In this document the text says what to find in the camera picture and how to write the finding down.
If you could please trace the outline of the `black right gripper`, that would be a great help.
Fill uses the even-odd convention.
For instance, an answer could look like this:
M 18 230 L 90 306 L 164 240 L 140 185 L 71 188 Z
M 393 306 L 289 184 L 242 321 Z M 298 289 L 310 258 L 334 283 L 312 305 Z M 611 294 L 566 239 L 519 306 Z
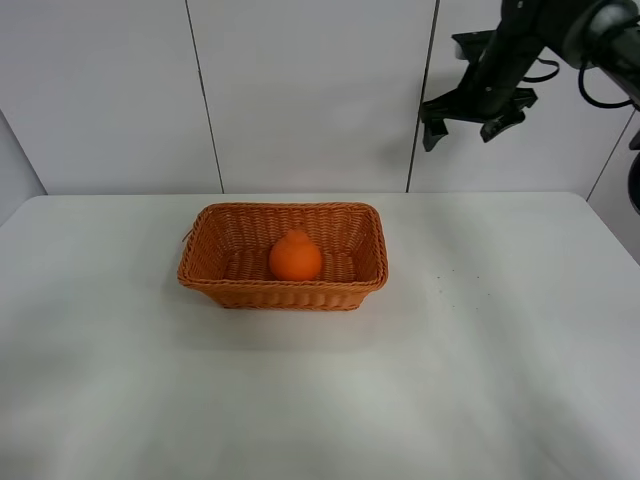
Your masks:
M 470 61 L 458 86 L 421 106 L 422 144 L 431 152 L 449 131 L 444 119 L 485 120 L 485 143 L 524 122 L 525 108 L 537 102 L 531 88 L 517 88 L 544 48 L 537 33 L 541 1 L 504 1 L 501 21 L 477 60 Z

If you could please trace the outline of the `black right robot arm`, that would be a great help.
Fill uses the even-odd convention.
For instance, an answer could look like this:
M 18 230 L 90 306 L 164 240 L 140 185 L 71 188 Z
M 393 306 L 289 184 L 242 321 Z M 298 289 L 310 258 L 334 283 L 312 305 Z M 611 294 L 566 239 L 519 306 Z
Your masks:
M 617 108 L 639 105 L 639 8 L 633 1 L 505 1 L 494 30 L 456 34 L 468 66 L 457 87 L 424 102 L 423 146 L 447 136 L 449 120 L 477 123 L 489 142 L 521 124 L 538 97 L 529 76 L 544 49 L 583 78 L 598 68 L 625 92 Z

